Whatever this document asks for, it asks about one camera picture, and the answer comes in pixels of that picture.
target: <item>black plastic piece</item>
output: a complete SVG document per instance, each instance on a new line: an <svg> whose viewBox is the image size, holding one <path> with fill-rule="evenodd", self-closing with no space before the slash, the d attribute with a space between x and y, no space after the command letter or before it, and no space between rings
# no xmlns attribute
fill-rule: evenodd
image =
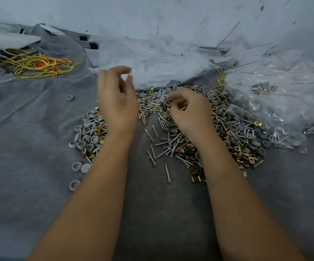
<svg viewBox="0 0 314 261"><path fill-rule="evenodd" d="M90 48L91 49L98 49L98 44L95 42L90 42Z"/></svg>
<svg viewBox="0 0 314 261"><path fill-rule="evenodd" d="M88 40L88 36L80 36L80 40L81 41L87 41Z"/></svg>

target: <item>gray fabric surface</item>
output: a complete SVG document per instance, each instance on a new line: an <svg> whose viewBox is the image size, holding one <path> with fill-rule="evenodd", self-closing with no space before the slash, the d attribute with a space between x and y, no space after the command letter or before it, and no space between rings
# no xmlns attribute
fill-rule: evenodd
<svg viewBox="0 0 314 261"><path fill-rule="evenodd" d="M73 55L77 61L84 55L80 42L73 40L78 34L65 32L68 36L53 36L35 27L34 33L42 37L37 49L58 58ZM75 135L73 128L97 105L96 77L89 66L86 60L56 79L18 78L0 85L0 257L25 258L71 196L68 184L82 177L71 170L81 160L79 150L67 145ZM211 86L216 79L193 82ZM75 100L67 101L67 95ZM147 121L150 132L155 124L159 136L166 136L156 117ZM193 184L179 160L162 157L153 168L143 129L139 123L129 154L114 260L220 260L207 187ZM269 149L265 162L248 171L247 179L302 251L314 259L314 136L308 148L307 155ZM171 185L166 184L165 162Z"/></svg>

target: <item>forearm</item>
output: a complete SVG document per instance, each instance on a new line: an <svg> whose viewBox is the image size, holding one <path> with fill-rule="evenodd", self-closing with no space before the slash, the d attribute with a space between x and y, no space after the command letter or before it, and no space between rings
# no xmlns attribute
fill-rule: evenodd
<svg viewBox="0 0 314 261"><path fill-rule="evenodd" d="M216 234L227 260L302 260L254 193L217 134L199 151Z"/></svg>
<svg viewBox="0 0 314 261"><path fill-rule="evenodd" d="M130 137L107 135L90 171L29 260L111 260L130 144Z"/></svg>

